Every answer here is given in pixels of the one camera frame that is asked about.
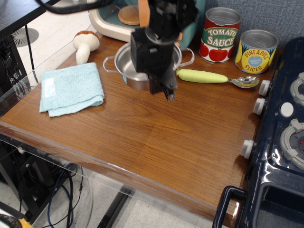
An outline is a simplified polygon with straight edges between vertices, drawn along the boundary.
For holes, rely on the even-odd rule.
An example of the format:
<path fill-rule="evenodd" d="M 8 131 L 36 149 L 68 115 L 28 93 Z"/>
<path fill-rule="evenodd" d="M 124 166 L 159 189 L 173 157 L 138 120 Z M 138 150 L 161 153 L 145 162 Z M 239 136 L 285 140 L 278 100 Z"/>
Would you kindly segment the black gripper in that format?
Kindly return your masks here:
<path fill-rule="evenodd" d="M 148 39 L 145 28 L 131 33 L 131 60 L 136 72 L 146 73 L 151 94 L 164 92 L 167 101 L 175 100 L 177 80 L 171 66 L 174 45 L 159 45 Z"/>

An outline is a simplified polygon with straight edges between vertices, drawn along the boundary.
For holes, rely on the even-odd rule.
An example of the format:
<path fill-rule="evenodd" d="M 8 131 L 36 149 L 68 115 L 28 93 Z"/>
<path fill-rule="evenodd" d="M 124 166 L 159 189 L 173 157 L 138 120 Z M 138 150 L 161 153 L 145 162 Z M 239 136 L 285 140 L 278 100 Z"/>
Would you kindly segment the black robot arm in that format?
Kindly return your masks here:
<path fill-rule="evenodd" d="M 194 0 L 150 0 L 148 26 L 131 33 L 131 60 L 136 72 L 146 73 L 150 92 L 163 91 L 175 99 L 178 88 L 172 55 L 180 33 L 197 19 Z"/>

